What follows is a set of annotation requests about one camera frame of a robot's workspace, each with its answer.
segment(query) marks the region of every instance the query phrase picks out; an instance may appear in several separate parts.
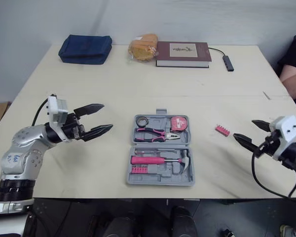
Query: book cover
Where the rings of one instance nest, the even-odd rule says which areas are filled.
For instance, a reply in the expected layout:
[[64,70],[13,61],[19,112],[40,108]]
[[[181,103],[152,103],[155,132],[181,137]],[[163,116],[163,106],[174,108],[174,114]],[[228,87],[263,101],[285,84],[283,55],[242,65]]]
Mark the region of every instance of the book cover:
[[205,42],[159,41],[157,60],[211,62],[212,58]]

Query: gray plastic tool case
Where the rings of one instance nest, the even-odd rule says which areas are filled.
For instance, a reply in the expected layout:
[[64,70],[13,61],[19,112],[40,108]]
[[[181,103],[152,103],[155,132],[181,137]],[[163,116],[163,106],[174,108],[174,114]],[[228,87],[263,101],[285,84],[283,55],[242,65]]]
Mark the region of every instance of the gray plastic tool case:
[[[172,132],[171,118],[175,116],[184,117],[187,120],[187,128],[184,131],[177,132],[180,139],[165,140],[164,142],[135,142],[135,138],[151,139],[156,137],[154,134],[137,132],[139,128],[136,124],[138,117],[146,117],[148,124],[146,128],[163,129],[166,133]],[[184,115],[167,115],[166,109],[157,109],[156,115],[136,115],[133,125],[132,139],[135,143],[130,150],[129,166],[127,171],[127,183],[139,185],[175,185],[175,186],[192,186],[195,183],[194,164],[191,149],[188,147],[191,141],[191,132],[189,120]],[[138,157],[163,157],[166,159],[183,158],[182,151],[187,150],[189,165],[184,169],[184,163],[165,162],[163,164],[138,165],[131,164],[132,156]],[[147,167],[148,173],[132,173],[133,167]]]

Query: book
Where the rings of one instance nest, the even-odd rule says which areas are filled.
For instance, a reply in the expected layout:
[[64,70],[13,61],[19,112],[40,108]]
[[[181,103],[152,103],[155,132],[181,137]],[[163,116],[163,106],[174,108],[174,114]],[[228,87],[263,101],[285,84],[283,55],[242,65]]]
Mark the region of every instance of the book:
[[212,61],[207,43],[159,41],[157,67],[208,68]]

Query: robotic arm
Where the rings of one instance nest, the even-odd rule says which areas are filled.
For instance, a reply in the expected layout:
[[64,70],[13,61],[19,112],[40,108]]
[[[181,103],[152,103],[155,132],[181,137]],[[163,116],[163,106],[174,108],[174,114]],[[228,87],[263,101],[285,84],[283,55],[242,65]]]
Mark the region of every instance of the robotic arm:
[[113,125],[100,125],[86,132],[79,123],[83,115],[99,111],[104,105],[90,104],[68,114],[65,100],[48,97],[49,122],[18,131],[10,149],[1,159],[0,236],[11,233],[21,237],[35,235],[36,217],[31,212],[35,180],[44,153],[60,142],[72,139],[89,141],[108,132]]
[[270,135],[265,138],[265,141],[260,146],[254,145],[251,138],[246,137],[245,135],[235,133],[233,136],[244,148],[253,152],[252,173],[254,179],[267,191],[283,198],[290,198],[290,195],[294,192],[296,186],[288,197],[267,189],[258,181],[255,175],[254,159],[259,158],[263,153],[266,153],[275,160],[282,162],[282,165],[286,168],[292,169],[296,172],[296,117],[278,117],[271,123],[261,120],[253,120],[252,122],[260,129],[270,132]]

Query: bread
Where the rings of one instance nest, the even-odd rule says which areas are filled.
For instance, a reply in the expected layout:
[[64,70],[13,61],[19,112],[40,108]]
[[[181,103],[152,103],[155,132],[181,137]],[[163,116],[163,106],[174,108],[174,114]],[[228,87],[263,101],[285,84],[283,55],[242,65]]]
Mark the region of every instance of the bread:
[[156,56],[157,43],[155,34],[142,35],[130,43],[128,52],[137,60],[149,61]]

